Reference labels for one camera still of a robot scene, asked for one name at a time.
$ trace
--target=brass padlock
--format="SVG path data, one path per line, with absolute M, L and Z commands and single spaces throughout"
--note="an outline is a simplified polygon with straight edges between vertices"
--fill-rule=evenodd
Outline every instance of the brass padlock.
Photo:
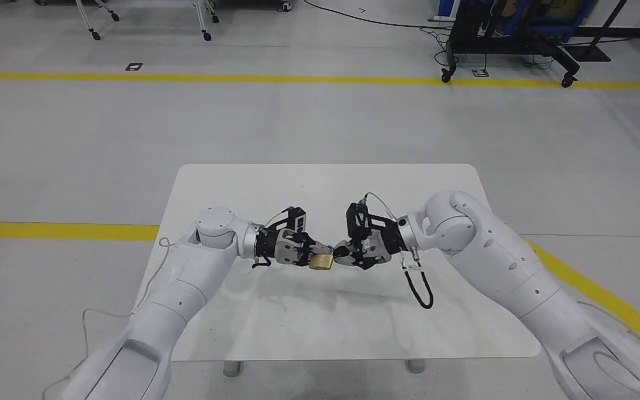
M 309 262 L 309 268 L 317 271 L 328 271 L 332 265 L 333 254 L 314 254 Z

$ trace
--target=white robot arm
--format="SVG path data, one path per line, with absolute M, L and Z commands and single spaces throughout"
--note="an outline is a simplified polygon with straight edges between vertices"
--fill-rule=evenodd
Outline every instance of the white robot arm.
M 637 338 L 585 313 L 531 247 L 472 196 L 437 193 L 397 222 L 369 215 L 363 200 L 347 211 L 350 240 L 336 247 L 336 262 L 367 269 L 402 250 L 418 261 L 418 250 L 440 249 L 474 288 L 533 333 L 570 399 L 640 399 Z
M 159 400 L 171 378 L 171 354 L 180 335 L 218 291 L 237 257 L 308 265 L 331 249 L 304 232 L 305 213 L 290 207 L 269 227 L 230 210 L 202 212 L 189 234 L 172 246 L 152 290 L 115 338 L 92 353 L 61 394 L 63 400 Z

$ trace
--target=tabletop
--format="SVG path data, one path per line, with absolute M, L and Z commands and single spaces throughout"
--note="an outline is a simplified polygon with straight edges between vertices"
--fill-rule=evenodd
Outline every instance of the tabletop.
M 312 238 L 346 237 L 345 211 L 367 191 L 396 215 L 418 209 L 437 191 L 463 190 L 488 206 L 476 170 L 457 164 L 212 164 L 178 172 L 158 239 L 183 236 L 214 206 L 266 223 L 287 206 L 307 212 Z M 369 200 L 370 212 L 384 216 Z M 143 278 L 162 261 L 153 247 Z M 363 360 L 533 357 L 540 345 L 508 311 L 473 289 L 438 250 L 421 260 L 434 293 L 431 310 L 414 299 L 399 255 L 370 270 L 330 271 L 279 265 L 251 269 L 238 259 L 223 286 L 185 329 L 174 361 Z M 418 291 L 427 296 L 417 271 Z

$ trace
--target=yellow stripe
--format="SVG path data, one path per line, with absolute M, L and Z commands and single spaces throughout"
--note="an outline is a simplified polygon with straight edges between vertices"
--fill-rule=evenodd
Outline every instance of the yellow stripe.
M 401 76 L 303 76 L 303 75 L 206 75 L 206 74 L 102 74 L 0 72 L 6 81 L 86 81 L 156 83 L 284 83 L 333 85 L 445 86 L 440 78 Z M 525 89 L 562 89 L 550 80 L 453 79 L 447 85 L 459 87 L 501 87 Z M 640 90 L 640 82 L 576 82 L 575 89 Z
M 155 240 L 157 225 L 0 222 L 0 239 Z
M 542 261 L 544 266 L 547 267 L 547 269 L 555 276 L 618 317 L 629 329 L 634 330 L 636 333 L 640 333 L 640 315 L 635 308 L 625 303 L 615 294 L 609 292 L 607 289 L 598 285 L 591 279 L 582 275 L 580 272 L 555 258 L 540 246 L 529 240 L 527 241 L 538 254 L 540 261 Z

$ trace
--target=concrete floor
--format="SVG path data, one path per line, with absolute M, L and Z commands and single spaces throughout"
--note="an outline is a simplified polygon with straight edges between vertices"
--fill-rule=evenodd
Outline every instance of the concrete floor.
M 320 1 L 403 23 L 435 9 Z M 118 24 L 87 7 L 101 42 L 73 6 L 0 4 L 0 71 L 121 73 L 143 62 L 147 73 L 439 77 L 430 36 L 302 2 L 285 14 L 229 1 L 211 43 L 188 2 L 110 4 Z M 603 49 L 614 61 L 584 65 L 580 79 L 640 80 L 638 42 Z M 483 59 L 468 61 L 460 77 Z M 489 57 L 489 72 L 562 76 L 522 62 Z M 516 231 L 640 307 L 639 100 L 636 91 L 0 81 L 0 220 L 158 224 L 187 163 L 469 163 Z M 0 397 L 33 399 L 64 376 L 82 357 L 82 309 L 130 310 L 150 249 L 0 241 Z M 91 346 L 123 324 L 91 316 Z M 430 360 L 419 376 L 401 362 L 249 363 L 233 380 L 220 368 L 175 364 L 166 398 L 564 398 L 544 355 Z

